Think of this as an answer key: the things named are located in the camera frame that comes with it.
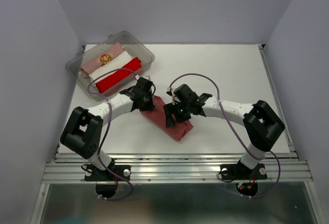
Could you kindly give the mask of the aluminium frame rail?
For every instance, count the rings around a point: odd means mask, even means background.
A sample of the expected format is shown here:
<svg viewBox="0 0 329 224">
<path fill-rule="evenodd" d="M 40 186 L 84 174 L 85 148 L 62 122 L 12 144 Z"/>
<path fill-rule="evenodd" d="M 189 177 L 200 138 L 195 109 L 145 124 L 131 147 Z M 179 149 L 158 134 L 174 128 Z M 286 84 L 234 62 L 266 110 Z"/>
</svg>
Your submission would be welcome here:
<svg viewBox="0 0 329 224">
<path fill-rule="evenodd" d="M 217 183 L 221 165 L 237 163 L 239 154 L 116 154 L 117 165 L 131 166 L 131 183 Z M 275 160 L 267 155 L 263 160 L 267 181 L 311 182 L 313 176 L 306 161 L 300 161 L 296 153 L 278 155 Z M 45 166 L 42 183 L 84 183 L 82 159 L 73 154 L 58 154 L 54 162 Z"/>
</svg>

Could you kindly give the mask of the clear plastic storage bin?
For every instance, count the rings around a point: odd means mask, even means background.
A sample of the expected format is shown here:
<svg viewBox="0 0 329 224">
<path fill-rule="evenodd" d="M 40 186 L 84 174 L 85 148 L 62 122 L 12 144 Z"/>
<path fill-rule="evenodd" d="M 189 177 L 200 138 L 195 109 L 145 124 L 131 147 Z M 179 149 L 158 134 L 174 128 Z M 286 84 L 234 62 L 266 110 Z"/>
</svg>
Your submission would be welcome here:
<svg viewBox="0 0 329 224">
<path fill-rule="evenodd" d="M 118 71 L 106 76 L 105 73 L 126 66 L 130 69 L 135 67 L 136 73 L 142 74 L 151 67 L 154 59 L 154 54 L 139 40 L 131 33 L 122 31 L 98 45 L 87 46 L 65 68 L 88 98 L 99 101 L 101 98 L 95 95 L 99 90 L 111 95 L 134 78 L 129 71 Z"/>
</svg>

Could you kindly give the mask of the pink rolled mario t shirt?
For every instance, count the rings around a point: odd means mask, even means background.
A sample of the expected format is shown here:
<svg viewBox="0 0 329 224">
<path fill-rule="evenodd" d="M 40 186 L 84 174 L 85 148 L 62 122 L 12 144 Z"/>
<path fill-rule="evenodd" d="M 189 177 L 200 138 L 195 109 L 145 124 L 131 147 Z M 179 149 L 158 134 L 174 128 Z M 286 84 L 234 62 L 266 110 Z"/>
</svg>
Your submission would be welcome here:
<svg viewBox="0 0 329 224">
<path fill-rule="evenodd" d="M 101 52 L 101 54 L 94 59 L 84 63 L 80 67 L 80 72 L 84 78 L 88 78 L 91 73 L 96 71 L 98 68 L 106 65 L 117 56 L 124 52 L 124 48 L 120 43 L 115 43 L 111 48 Z"/>
</svg>

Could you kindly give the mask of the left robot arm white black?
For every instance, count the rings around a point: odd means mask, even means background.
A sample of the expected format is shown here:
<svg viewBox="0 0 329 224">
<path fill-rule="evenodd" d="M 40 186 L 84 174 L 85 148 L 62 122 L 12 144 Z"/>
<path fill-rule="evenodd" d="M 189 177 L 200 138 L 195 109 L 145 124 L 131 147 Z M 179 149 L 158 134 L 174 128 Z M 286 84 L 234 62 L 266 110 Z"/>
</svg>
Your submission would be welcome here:
<svg viewBox="0 0 329 224">
<path fill-rule="evenodd" d="M 139 77 L 136 84 L 124 89 L 113 98 L 97 106 L 73 109 L 60 137 L 60 143 L 88 161 L 97 169 L 97 174 L 104 180 L 111 179 L 114 172 L 114 160 L 102 149 L 102 129 L 107 126 L 109 131 L 111 122 L 138 109 L 140 111 L 154 108 L 154 83 Z"/>
</svg>

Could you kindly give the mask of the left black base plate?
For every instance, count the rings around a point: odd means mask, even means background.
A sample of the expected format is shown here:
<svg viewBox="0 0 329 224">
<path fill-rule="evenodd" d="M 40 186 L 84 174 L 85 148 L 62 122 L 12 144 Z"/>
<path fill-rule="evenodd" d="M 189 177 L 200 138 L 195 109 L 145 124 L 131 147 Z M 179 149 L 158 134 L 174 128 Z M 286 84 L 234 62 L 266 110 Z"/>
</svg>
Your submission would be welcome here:
<svg viewBox="0 0 329 224">
<path fill-rule="evenodd" d="M 86 164 L 82 166 L 82 169 L 85 173 L 84 181 L 86 182 L 97 182 L 97 181 L 104 181 L 104 182 L 118 182 L 123 181 L 119 179 L 117 176 L 114 176 L 107 170 L 100 170 L 97 167 Z M 112 171 L 122 177 L 123 179 L 130 181 L 131 175 L 131 166 L 130 165 L 114 165 Z"/>
</svg>

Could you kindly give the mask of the white rolled t shirt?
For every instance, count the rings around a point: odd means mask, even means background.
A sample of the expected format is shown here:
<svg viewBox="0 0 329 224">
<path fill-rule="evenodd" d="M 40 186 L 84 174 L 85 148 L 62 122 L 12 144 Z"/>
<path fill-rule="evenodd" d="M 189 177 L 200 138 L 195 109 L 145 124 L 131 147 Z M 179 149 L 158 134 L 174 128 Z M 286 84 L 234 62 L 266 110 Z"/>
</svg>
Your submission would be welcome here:
<svg viewBox="0 0 329 224">
<path fill-rule="evenodd" d="M 116 58 L 111 60 L 109 63 L 101 66 L 100 68 L 95 70 L 93 73 L 91 73 L 89 75 L 89 78 L 91 81 L 94 81 L 96 78 L 104 75 L 105 73 L 107 73 L 111 70 L 122 68 L 124 65 L 129 63 L 132 59 L 133 59 L 133 57 L 130 56 L 128 54 L 128 52 L 124 51 L 123 53 L 118 55 Z"/>
</svg>

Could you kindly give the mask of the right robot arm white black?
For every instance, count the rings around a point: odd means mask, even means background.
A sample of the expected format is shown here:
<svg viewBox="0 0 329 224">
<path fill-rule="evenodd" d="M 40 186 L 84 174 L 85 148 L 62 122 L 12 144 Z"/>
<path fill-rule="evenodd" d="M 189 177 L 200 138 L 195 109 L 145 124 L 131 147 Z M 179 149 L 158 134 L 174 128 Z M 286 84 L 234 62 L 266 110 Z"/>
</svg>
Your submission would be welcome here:
<svg viewBox="0 0 329 224">
<path fill-rule="evenodd" d="M 192 115 L 226 120 L 231 129 L 234 123 L 245 128 L 250 144 L 243 145 L 245 152 L 238 163 L 224 166 L 220 172 L 223 181 L 242 180 L 258 174 L 259 162 L 285 130 L 282 120 L 262 100 L 244 104 L 223 101 L 207 93 L 199 96 L 186 84 L 176 89 L 168 87 L 167 94 L 172 98 L 171 103 L 163 107 L 167 128 L 188 121 Z"/>
</svg>

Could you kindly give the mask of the red rolled t shirt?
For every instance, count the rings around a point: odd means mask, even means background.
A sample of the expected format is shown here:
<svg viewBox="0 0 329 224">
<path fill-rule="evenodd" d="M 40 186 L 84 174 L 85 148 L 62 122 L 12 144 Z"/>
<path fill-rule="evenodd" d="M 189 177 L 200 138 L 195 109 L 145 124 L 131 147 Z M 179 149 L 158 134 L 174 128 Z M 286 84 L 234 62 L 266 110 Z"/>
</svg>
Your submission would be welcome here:
<svg viewBox="0 0 329 224">
<path fill-rule="evenodd" d="M 141 68 L 141 61 L 139 58 L 133 58 L 127 64 L 122 66 L 122 68 L 130 69 L 132 71 L 137 71 Z M 96 82 L 96 87 L 100 93 L 104 93 L 108 89 L 112 88 L 114 85 L 131 75 L 132 72 L 128 70 L 118 70 L 114 73 L 109 74 L 103 80 L 98 80 Z"/>
</svg>

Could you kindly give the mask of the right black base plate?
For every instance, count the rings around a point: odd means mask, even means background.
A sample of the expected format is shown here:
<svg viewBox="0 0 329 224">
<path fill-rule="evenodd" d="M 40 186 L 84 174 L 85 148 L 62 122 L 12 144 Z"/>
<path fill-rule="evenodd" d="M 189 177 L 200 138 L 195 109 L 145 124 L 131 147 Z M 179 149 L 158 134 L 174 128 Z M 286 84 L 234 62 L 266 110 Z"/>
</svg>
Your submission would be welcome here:
<svg viewBox="0 0 329 224">
<path fill-rule="evenodd" d="M 265 180 L 267 179 L 267 171 L 265 165 L 259 163 L 254 169 L 249 169 L 243 164 L 222 164 L 218 176 L 223 181 L 234 180 Z"/>
</svg>

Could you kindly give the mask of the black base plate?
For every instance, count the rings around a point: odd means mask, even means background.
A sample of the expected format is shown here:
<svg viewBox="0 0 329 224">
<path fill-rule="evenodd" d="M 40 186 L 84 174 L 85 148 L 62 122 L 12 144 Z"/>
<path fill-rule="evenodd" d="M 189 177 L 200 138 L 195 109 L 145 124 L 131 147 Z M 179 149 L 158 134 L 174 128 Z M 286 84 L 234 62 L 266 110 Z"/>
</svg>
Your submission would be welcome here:
<svg viewBox="0 0 329 224">
<path fill-rule="evenodd" d="M 259 163 L 254 169 L 249 169 L 243 164 L 222 164 L 218 176 L 223 181 L 234 180 L 265 180 L 267 179 L 267 171 L 265 165 Z"/>
<path fill-rule="evenodd" d="M 97 182 L 97 181 L 104 181 L 104 182 L 118 182 L 123 181 L 119 179 L 117 176 L 114 176 L 107 170 L 100 170 L 97 167 L 86 164 L 82 166 L 82 169 L 85 173 L 84 181 L 86 182 Z M 130 181 L 131 175 L 131 166 L 130 165 L 114 165 L 112 171 L 122 177 L 123 179 Z"/>
</svg>

